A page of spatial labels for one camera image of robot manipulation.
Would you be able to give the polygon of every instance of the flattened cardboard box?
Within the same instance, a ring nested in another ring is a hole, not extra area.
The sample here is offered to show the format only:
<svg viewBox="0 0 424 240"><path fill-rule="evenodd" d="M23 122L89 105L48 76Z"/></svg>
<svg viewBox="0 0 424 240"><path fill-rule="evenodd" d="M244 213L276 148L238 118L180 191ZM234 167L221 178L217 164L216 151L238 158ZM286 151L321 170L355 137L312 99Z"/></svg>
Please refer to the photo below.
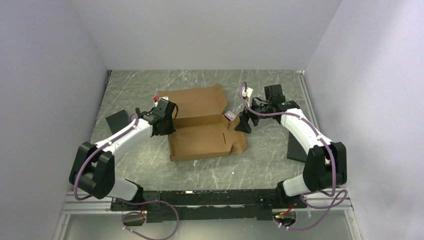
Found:
<svg viewBox="0 0 424 240"><path fill-rule="evenodd" d="M171 161L198 160L240 154L246 147L243 132L234 128L240 119L229 121L223 114L228 102L218 83L204 88L159 91L178 106L176 132L168 135Z"/></svg>

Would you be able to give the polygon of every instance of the cardboard flap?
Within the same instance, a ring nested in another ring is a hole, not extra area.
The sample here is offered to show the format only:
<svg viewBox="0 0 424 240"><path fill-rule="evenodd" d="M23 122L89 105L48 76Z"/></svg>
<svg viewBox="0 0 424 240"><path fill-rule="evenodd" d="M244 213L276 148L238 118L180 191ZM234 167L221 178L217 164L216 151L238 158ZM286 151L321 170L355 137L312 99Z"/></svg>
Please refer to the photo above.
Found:
<svg viewBox="0 0 424 240"><path fill-rule="evenodd" d="M169 97L178 106L176 119L186 119L218 115L228 104L221 84L203 88L191 88L175 91L158 91L159 97Z"/></svg>

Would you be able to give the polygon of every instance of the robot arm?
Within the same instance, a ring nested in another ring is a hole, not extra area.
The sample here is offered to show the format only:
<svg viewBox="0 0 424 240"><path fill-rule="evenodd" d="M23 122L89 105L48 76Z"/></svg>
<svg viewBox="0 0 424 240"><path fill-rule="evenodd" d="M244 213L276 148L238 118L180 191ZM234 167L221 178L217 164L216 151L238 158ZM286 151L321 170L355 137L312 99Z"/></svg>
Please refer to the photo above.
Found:
<svg viewBox="0 0 424 240"><path fill-rule="evenodd" d="M175 132L172 117L175 107L176 104L168 101L166 97L160 98L149 112L140 112L137 108L136 119L111 137L95 144L81 144L75 156L69 182L75 184L83 164L95 154L83 169L77 183L78 188L97 199L109 196L131 202L143 202L143 188L129 180L115 177L115 165L129 149L141 141Z"/></svg>
<svg viewBox="0 0 424 240"><path fill-rule="evenodd" d="M334 143L322 135L307 120L298 104L294 101L286 101L281 85L265 86L264 91L266 100L258 97L252 98L253 90L248 87L241 92L243 100L250 107L245 107L240 112L240 123L235 130L251 133L249 119L252 120L254 126L257 126L260 119L273 118L294 135L307 154L303 173L279 182L276 188L277 197L283 200L332 186L333 173L330 153L324 143L329 146L334 156L336 185L345 184L347 181L346 148L343 143Z"/></svg>

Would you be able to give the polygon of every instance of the gray marble surface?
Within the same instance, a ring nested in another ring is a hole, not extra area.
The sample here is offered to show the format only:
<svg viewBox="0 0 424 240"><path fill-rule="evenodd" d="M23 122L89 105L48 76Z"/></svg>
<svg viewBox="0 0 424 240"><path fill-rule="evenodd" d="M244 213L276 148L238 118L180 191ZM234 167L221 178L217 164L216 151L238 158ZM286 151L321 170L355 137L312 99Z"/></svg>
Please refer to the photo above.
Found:
<svg viewBox="0 0 424 240"><path fill-rule="evenodd" d="M237 96L241 82L265 98L264 86L281 84L287 100L296 101L307 118L306 96L293 70L114 70L110 76L91 142L112 135L105 117L122 109L150 110L161 90L202 88L220 83L228 99L225 110L243 108ZM116 176L134 181L145 190L216 190L275 188L299 175L304 164L286 159L289 131L272 119L261 119L246 134L247 149L237 155L171 162L167 136L138 143L116 166Z"/></svg>

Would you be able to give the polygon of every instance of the white enclosure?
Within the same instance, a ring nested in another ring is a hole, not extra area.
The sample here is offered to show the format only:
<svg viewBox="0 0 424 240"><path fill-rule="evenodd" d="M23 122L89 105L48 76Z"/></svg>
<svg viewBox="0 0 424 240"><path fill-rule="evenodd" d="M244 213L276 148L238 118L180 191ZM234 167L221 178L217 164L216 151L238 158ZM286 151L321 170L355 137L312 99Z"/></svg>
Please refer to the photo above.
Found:
<svg viewBox="0 0 424 240"><path fill-rule="evenodd" d="M341 0L72 0L109 69L304 70Z"/></svg>
<svg viewBox="0 0 424 240"><path fill-rule="evenodd" d="M366 240L424 239L424 2L344 0L306 69Z"/></svg>
<svg viewBox="0 0 424 240"><path fill-rule="evenodd" d="M423 64L422 0L4 0L0 239L52 238L108 69L305 70L363 238L424 239Z"/></svg>
<svg viewBox="0 0 424 240"><path fill-rule="evenodd" d="M70 1L1 1L0 239L52 238L106 77Z"/></svg>

